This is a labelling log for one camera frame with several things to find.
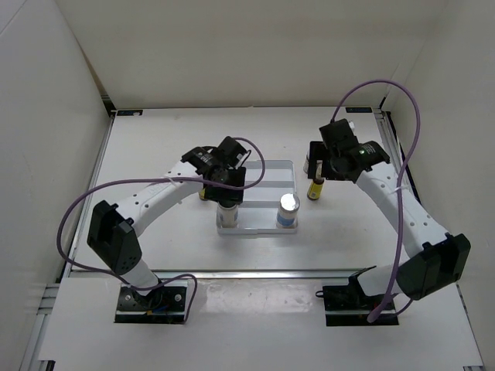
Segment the silver lid white bottle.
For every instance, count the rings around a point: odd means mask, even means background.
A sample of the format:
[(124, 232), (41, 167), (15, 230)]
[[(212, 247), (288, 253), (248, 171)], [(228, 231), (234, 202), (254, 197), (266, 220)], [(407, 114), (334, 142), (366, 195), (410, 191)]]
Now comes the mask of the silver lid white bottle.
[(238, 225), (238, 204), (219, 202), (217, 204), (217, 226), (220, 228), (236, 228)]

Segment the silver lid blue bottle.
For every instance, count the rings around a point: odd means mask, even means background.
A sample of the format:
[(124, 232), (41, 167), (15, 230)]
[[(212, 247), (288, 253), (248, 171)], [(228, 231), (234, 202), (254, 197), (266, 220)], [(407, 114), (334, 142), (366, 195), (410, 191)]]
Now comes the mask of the silver lid blue bottle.
[(282, 229), (295, 229), (298, 223), (299, 197), (295, 193), (281, 196), (276, 215), (276, 225)]

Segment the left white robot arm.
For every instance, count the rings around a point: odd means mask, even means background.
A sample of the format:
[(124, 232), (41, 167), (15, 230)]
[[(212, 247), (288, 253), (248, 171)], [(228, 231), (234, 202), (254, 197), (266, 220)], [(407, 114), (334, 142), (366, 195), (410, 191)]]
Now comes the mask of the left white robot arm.
[(103, 200), (92, 212), (87, 244), (112, 274), (137, 287), (135, 300), (145, 309), (159, 306), (159, 279), (142, 258), (141, 234), (163, 213), (211, 182), (244, 185), (245, 168), (239, 164), (248, 153), (227, 136), (217, 147), (195, 147), (157, 182), (114, 204)]

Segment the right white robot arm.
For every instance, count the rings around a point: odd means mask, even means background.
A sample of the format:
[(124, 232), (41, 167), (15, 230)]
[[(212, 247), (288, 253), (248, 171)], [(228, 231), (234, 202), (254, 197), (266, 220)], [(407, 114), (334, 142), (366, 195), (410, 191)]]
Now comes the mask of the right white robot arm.
[(351, 279), (348, 302), (364, 309), (376, 295), (405, 294), (418, 301), (457, 282), (471, 244), (464, 234), (452, 235), (436, 222), (407, 189), (387, 152), (375, 141), (361, 143), (346, 119), (319, 129), (321, 138), (309, 144), (310, 179), (348, 181), (366, 193), (398, 235), (406, 260), (372, 267)]

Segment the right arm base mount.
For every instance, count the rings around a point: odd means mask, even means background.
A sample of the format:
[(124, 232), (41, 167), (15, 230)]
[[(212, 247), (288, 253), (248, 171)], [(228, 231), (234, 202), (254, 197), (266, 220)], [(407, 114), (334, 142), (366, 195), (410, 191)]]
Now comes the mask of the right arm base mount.
[(358, 277), (372, 268), (375, 266), (350, 275), (346, 285), (326, 285), (315, 293), (317, 298), (323, 299), (327, 327), (399, 325), (393, 301), (386, 305), (374, 322), (367, 320), (384, 298), (383, 294), (366, 296), (358, 284)]

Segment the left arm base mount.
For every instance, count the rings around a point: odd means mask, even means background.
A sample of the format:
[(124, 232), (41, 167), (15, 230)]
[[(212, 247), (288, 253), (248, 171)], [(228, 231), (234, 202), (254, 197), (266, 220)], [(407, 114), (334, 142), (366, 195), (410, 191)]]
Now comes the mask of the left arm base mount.
[(198, 289), (193, 274), (165, 279), (165, 285), (143, 294), (128, 285), (120, 287), (114, 313), (117, 324), (184, 325)]

